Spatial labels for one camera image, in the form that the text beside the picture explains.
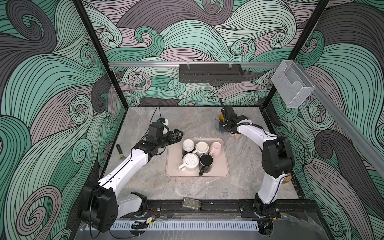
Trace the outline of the white ribbed mug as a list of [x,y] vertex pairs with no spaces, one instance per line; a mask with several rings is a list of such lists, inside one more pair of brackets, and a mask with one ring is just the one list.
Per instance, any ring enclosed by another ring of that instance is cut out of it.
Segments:
[[180,171],[194,171],[199,166],[199,157],[194,153],[188,153],[183,157],[183,163],[179,166]]

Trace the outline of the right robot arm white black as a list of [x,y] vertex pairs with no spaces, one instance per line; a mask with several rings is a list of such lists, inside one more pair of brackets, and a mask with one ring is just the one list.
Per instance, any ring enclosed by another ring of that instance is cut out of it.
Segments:
[[274,207],[276,195],[295,166],[293,151],[289,138],[271,134],[248,117],[238,116],[233,107],[221,103],[223,120],[220,132],[241,134],[256,143],[262,151],[263,183],[255,196],[254,208],[257,214],[266,215]]

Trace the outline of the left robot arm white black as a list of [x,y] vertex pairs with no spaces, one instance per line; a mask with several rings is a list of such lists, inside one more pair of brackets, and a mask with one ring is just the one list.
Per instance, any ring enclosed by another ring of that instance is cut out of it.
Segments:
[[135,144],[131,154],[111,173],[96,182],[85,184],[80,194],[80,220],[104,233],[116,219],[128,214],[144,215],[147,210],[146,196],[132,192],[118,200],[119,193],[134,174],[158,154],[159,149],[179,143],[183,135],[177,129],[154,138],[148,135]]

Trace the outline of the black white upside-down mug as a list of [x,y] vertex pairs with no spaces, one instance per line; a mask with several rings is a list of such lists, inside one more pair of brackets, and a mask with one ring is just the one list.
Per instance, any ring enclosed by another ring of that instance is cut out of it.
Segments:
[[187,153],[191,153],[195,150],[195,143],[193,140],[191,139],[186,139],[183,141],[183,145],[182,145],[182,153],[183,155],[184,154],[187,154]]

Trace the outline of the cream upside-down mug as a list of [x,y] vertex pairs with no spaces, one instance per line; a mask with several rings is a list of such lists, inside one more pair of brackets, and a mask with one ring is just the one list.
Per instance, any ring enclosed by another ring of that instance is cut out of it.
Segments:
[[195,145],[195,150],[193,151],[194,154],[197,156],[201,156],[203,154],[207,154],[209,152],[209,145],[206,142],[198,142]]

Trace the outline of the pink upside-down mug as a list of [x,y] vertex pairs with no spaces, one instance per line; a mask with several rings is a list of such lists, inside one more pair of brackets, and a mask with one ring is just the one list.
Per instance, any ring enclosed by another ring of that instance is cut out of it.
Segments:
[[220,142],[212,143],[209,154],[212,155],[212,157],[215,159],[220,157],[221,153],[222,153],[222,144]]

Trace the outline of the clear plastic wall bin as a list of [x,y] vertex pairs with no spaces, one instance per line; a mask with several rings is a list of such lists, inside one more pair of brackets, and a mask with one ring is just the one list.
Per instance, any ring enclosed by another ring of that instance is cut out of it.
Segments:
[[295,61],[282,61],[272,76],[272,83],[287,108],[297,109],[315,90],[305,69]]

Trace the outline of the black wall shelf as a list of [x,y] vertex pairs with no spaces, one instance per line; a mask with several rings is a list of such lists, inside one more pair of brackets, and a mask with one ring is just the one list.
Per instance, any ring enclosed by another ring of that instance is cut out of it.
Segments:
[[179,80],[182,83],[240,83],[244,71],[241,65],[180,64]]

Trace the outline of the aluminium wall rail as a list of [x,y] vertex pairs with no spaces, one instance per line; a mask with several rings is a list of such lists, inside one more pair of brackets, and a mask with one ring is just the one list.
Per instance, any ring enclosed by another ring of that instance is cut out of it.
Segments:
[[281,63],[263,63],[263,62],[156,62],[156,61],[131,61],[131,62],[108,62],[111,68],[178,68],[179,65],[241,65],[243,68],[277,68]]

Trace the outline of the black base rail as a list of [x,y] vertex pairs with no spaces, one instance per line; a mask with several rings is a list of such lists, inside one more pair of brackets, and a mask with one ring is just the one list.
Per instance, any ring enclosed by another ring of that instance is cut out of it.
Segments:
[[315,201],[310,200],[276,200],[269,205],[263,205],[256,200],[142,200],[139,209],[130,211],[123,209],[123,203],[110,201],[97,201],[89,204],[90,210],[81,211],[81,219],[86,222],[108,226],[120,218],[143,219],[147,216],[155,218],[170,218],[177,214],[235,214],[242,218],[252,218],[266,221],[280,218],[282,213],[290,212],[317,212],[319,207]]

